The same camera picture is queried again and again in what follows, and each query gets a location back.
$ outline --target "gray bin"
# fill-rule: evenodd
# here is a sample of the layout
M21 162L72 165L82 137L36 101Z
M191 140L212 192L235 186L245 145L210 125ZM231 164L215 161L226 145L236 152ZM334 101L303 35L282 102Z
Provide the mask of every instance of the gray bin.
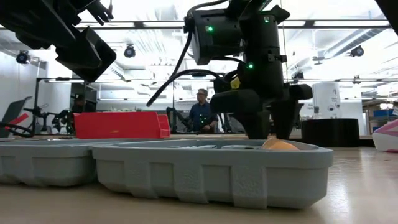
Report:
M98 180L135 197L231 202L244 208L306 208L326 195L333 151L259 149L259 140L175 140L94 146Z
M36 187L86 184L96 179L96 164L90 146L131 141L74 139L0 142L0 184L24 183Z

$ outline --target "table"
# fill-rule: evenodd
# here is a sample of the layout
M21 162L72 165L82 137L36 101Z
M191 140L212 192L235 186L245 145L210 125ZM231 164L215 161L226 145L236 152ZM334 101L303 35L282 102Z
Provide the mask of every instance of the table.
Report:
M306 210L139 199L99 184L50 189L0 185L0 223L396 223L398 154L371 148L336 150L329 174L328 195Z

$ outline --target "red plastic bin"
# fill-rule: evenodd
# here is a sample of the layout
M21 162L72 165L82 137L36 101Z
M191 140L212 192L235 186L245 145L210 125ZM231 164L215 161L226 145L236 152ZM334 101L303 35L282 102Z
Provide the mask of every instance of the red plastic bin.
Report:
M156 112L74 114L78 139L163 139L170 137L166 115Z

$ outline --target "ceiling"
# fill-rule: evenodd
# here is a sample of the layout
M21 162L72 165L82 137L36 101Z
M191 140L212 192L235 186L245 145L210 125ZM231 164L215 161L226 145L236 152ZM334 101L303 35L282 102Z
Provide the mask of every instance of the ceiling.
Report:
M101 1L105 6L109 0ZM186 12L204 0L145 0L140 4L134 1L113 0L114 21L182 21ZM278 4L291 13L289 19L385 19L374 0L273 0L267 9ZM223 8L228 3L209 8ZM89 13L80 17L85 22L95 20ZM119 79L112 71L119 71L126 79L133 82L94 83L94 88L101 90L101 97L148 98L166 80L174 69L180 56L186 35L182 30L97 30L117 53L118 59L112 70L107 70L102 80ZM378 29L280 29L280 49L287 55L284 75L290 78L298 71L303 71L305 79L353 78L398 78L398 37L390 30ZM123 56L127 44L134 44L136 56ZM365 50L362 57L349 57L347 52L361 45ZM26 49L12 32L0 31L0 49L9 54ZM41 60L51 61L56 57L54 50L31 50L30 54ZM314 61L314 57L326 60ZM204 68L215 72L228 72L236 68L234 62L211 62L206 66L197 66L188 56L181 69ZM358 92L362 96L385 96L389 91L398 90L395 83L362 82L354 86L351 82L341 83L341 95L353 97ZM196 90L207 88L213 92L210 77L185 77L175 83L174 94L178 99L195 97ZM172 97L170 86L163 94Z

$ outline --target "man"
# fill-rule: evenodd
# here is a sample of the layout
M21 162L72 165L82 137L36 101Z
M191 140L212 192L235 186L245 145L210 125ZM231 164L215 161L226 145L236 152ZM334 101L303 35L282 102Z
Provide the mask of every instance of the man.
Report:
M212 114L210 104L207 103L207 90L200 89L197 93L198 103L193 105L189 118L193 121L193 130L201 133L215 133L218 118Z
M72 113L82 113L84 104L85 104L85 101L83 99L83 95L79 95L74 101L74 104L72 107ZM93 105L92 103L86 102L84 112L95 112L95 105Z

